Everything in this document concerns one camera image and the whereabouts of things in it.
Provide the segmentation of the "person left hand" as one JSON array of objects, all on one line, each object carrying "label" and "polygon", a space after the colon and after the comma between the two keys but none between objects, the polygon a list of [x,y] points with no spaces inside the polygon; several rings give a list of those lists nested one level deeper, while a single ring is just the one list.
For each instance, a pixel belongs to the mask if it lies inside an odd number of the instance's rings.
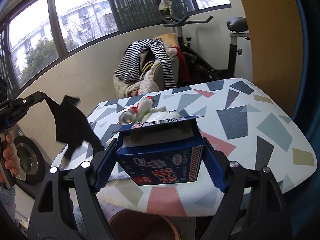
[{"label": "person left hand", "polygon": [[4,166],[17,179],[25,181],[26,173],[20,167],[21,161],[17,155],[17,149],[14,144],[14,137],[11,132],[5,134],[5,148],[3,150]]}]

